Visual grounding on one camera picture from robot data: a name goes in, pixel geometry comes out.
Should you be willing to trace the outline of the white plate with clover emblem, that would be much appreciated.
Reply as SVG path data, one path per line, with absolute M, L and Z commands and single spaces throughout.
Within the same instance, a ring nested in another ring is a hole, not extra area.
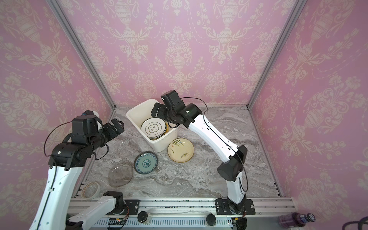
M 168 127 L 163 119 L 152 117 L 141 125 L 141 131 L 151 140 L 156 140 L 166 134 Z

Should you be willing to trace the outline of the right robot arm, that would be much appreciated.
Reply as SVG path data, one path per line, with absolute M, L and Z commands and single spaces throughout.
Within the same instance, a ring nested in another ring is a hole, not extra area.
M 215 151 L 222 161 L 217 172 L 227 184 L 229 209 L 234 214 L 243 214 L 247 198 L 242 175 L 248 149 L 227 139 L 210 123 L 205 112 L 193 103 L 185 104 L 175 90 L 164 93 L 161 99 L 163 103 L 155 103 L 151 115 L 176 126 L 186 127 Z

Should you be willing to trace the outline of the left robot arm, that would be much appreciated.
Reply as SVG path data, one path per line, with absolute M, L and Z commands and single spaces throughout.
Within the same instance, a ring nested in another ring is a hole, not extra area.
M 76 216 L 67 217 L 77 180 L 89 158 L 98 160 L 95 151 L 124 132 L 117 119 L 103 124 L 93 111 L 85 111 L 71 122 L 72 132 L 56 145 L 49 158 L 46 187 L 32 222 L 32 230 L 88 230 L 108 213 L 127 209 L 121 192 L 108 191 Z

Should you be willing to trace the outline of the cream plate with green leaves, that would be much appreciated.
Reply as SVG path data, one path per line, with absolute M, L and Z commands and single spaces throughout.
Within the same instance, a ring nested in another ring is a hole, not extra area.
M 191 160 L 195 154 L 195 148 L 188 139 L 178 138 L 168 146 L 168 156 L 177 163 L 185 163 Z

